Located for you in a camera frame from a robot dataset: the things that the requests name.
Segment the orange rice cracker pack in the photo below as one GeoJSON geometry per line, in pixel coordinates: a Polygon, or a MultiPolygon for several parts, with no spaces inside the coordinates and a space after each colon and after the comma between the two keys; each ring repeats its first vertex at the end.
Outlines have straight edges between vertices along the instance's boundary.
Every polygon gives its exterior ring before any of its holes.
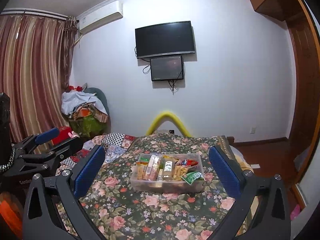
{"type": "Polygon", "coordinates": [[[152,155],[143,174],[143,180],[155,181],[160,169],[162,157],[160,155],[152,155]]]}

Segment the red noodle snack bag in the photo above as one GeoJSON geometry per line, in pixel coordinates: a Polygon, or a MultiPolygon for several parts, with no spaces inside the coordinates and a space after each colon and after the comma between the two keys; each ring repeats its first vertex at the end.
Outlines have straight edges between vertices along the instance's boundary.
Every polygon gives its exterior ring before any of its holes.
{"type": "Polygon", "coordinates": [[[183,159],[180,160],[177,164],[183,167],[193,167],[193,166],[197,166],[198,165],[198,161],[194,160],[194,159],[183,159]]]}

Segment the red gift box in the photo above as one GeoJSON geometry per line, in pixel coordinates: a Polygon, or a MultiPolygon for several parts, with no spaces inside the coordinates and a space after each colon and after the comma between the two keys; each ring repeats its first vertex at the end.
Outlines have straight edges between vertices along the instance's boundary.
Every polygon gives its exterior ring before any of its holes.
{"type": "Polygon", "coordinates": [[[70,138],[69,134],[71,133],[72,133],[72,129],[69,126],[60,127],[58,136],[52,139],[52,145],[56,146],[64,142],[65,140],[69,139],[70,138]]]}

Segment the pink plush toy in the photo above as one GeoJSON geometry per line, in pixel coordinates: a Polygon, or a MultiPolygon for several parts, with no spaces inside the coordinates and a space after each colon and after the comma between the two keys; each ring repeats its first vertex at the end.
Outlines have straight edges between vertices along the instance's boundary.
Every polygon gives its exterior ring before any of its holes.
{"type": "Polygon", "coordinates": [[[69,132],[68,135],[69,135],[70,138],[75,138],[75,137],[78,137],[78,138],[79,138],[79,137],[80,137],[80,136],[78,135],[78,133],[75,133],[74,131],[69,132]]]}

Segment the pile of clothes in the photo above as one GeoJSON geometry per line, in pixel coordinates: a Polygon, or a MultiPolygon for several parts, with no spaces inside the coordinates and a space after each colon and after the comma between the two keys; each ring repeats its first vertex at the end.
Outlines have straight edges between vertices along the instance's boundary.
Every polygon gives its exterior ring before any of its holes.
{"type": "Polygon", "coordinates": [[[68,86],[62,94],[61,112],[70,128],[80,138],[92,139],[108,130],[109,108],[107,98],[99,88],[68,86]]]}

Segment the dark floral blanket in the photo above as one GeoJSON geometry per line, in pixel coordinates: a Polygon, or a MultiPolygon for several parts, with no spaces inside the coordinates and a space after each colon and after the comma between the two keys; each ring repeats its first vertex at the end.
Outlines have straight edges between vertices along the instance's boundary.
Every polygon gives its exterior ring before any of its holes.
{"type": "Polygon", "coordinates": [[[106,159],[80,204],[106,239],[207,239],[234,203],[208,160],[218,145],[243,169],[248,163],[224,136],[192,138],[170,133],[132,137],[110,133],[95,137],[84,149],[101,145],[106,159]],[[204,190],[200,193],[136,192],[130,184],[143,153],[188,154],[201,157],[204,190]]]}

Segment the striped red curtain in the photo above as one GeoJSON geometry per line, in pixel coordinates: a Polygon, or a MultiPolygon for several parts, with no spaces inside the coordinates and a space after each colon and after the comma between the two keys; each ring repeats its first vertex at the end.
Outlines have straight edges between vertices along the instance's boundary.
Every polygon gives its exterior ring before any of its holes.
{"type": "Polygon", "coordinates": [[[69,86],[76,19],[1,16],[1,92],[10,98],[10,137],[68,126],[61,96],[69,86]]]}

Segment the green snack packet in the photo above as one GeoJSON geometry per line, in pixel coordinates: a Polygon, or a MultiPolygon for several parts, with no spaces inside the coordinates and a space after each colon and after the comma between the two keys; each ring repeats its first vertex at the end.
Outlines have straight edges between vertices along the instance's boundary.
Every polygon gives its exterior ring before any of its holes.
{"type": "Polygon", "coordinates": [[[195,181],[204,180],[203,174],[199,171],[189,172],[181,176],[181,179],[188,185],[192,185],[195,181]]]}

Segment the clear plastic storage bin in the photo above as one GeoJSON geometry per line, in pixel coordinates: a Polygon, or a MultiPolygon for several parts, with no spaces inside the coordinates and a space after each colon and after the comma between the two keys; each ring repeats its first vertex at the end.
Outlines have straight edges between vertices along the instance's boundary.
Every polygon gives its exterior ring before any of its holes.
{"type": "Polygon", "coordinates": [[[197,153],[142,153],[130,177],[135,191],[197,193],[204,190],[204,171],[197,153]]]}

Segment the brown wooden door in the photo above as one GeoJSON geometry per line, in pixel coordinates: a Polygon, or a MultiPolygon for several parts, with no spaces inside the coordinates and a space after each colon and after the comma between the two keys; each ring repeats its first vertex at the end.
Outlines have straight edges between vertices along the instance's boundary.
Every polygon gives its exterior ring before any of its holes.
{"type": "Polygon", "coordinates": [[[319,34],[306,1],[297,3],[301,12],[287,20],[296,63],[296,104],[290,140],[309,150],[295,184],[306,174],[319,141],[319,34]]]}

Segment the white air conditioner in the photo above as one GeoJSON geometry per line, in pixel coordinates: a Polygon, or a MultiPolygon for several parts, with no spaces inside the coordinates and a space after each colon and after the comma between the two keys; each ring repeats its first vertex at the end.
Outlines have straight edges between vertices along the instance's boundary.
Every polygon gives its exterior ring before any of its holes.
{"type": "Polygon", "coordinates": [[[119,1],[100,7],[90,14],[80,18],[80,34],[87,34],[95,29],[123,18],[123,5],[119,1]]]}

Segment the white wall socket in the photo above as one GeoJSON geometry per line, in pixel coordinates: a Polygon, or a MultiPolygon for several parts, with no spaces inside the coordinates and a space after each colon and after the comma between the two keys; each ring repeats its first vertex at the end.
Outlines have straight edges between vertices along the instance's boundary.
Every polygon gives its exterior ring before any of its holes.
{"type": "Polygon", "coordinates": [[[256,128],[255,128],[255,127],[252,127],[252,128],[250,129],[250,133],[251,133],[251,134],[254,134],[255,131],[256,131],[256,128]]]}

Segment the small wall monitor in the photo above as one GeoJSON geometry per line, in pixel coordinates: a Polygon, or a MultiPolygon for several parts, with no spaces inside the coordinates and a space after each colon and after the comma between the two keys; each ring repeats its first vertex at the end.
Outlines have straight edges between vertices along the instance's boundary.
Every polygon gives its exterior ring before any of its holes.
{"type": "Polygon", "coordinates": [[[150,69],[153,82],[184,79],[184,63],[181,55],[154,57],[150,60],[150,69]]]}

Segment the large wall television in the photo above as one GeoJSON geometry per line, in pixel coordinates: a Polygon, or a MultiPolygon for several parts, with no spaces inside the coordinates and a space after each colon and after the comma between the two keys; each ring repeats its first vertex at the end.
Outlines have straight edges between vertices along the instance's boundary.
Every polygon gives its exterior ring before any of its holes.
{"type": "Polygon", "coordinates": [[[190,21],[161,23],[137,28],[135,38],[138,59],[196,52],[190,21]]]}

